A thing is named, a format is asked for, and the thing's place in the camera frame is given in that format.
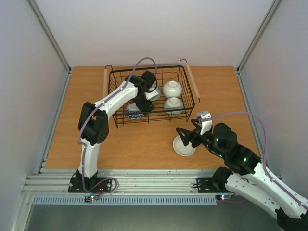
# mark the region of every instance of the white plate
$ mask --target white plate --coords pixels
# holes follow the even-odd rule
[[[185,147],[181,137],[177,136],[173,141],[173,149],[175,152],[181,156],[189,156],[194,153],[196,148],[192,147],[192,143],[188,143],[188,145]]]

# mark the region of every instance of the wire basket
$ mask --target wire basket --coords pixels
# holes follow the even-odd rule
[[[150,112],[142,114],[143,117],[139,119],[131,119],[128,117],[129,115],[140,115],[141,112],[128,113],[126,111],[126,107],[129,103],[132,103],[132,101],[127,102],[113,114],[113,118],[115,120],[117,128],[119,128],[118,127],[119,124],[125,125],[125,124],[140,123],[140,122],[149,123],[150,121],[160,121],[160,120],[170,121],[172,119],[186,119],[186,122],[189,120],[189,117],[196,103],[193,98],[193,93],[187,78],[187,74],[185,72],[184,67],[181,65],[181,61],[183,60],[180,60],[179,65],[157,67],[156,79],[158,88],[160,89],[161,92],[161,96],[159,99],[152,101],[152,104],[154,105],[155,108]],[[113,70],[111,65],[108,66],[111,67],[112,69],[112,71],[110,71],[109,73],[109,83],[108,83],[108,94],[110,94],[121,85],[121,83],[125,80],[127,76],[130,75],[132,69]],[[145,71],[150,71],[152,73],[155,73],[155,67],[136,68],[134,75],[141,76]],[[164,109],[164,103],[167,100],[167,98],[164,96],[163,86],[166,82],[171,80],[179,82],[182,86],[182,93],[181,96],[179,97],[179,99],[183,102],[183,108],[181,109],[170,109],[170,110]]]

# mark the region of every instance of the wooden handle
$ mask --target wooden handle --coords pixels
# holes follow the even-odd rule
[[[189,75],[189,77],[190,77],[190,79],[192,81],[192,87],[194,89],[194,92],[196,93],[196,96],[199,99],[200,98],[200,94],[198,92],[198,88],[197,88],[197,85],[196,85],[196,83],[194,81],[193,73],[192,73],[191,67],[189,66],[188,62],[186,62],[186,67],[187,67],[188,75]]]
[[[108,70],[104,70],[103,98],[108,95]]]

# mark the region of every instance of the white wall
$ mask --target white wall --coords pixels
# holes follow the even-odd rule
[[[305,197],[308,197],[307,60],[308,1],[284,0],[242,72],[251,105],[268,128],[269,166]]]
[[[272,0],[37,0],[75,65],[238,66]]]
[[[0,3],[0,226],[35,174],[66,71],[26,0]]]

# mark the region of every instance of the slotted metal strip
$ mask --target slotted metal strip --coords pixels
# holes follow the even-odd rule
[[[34,205],[216,205],[214,195],[201,196],[113,196],[86,203],[79,195],[37,195]]]

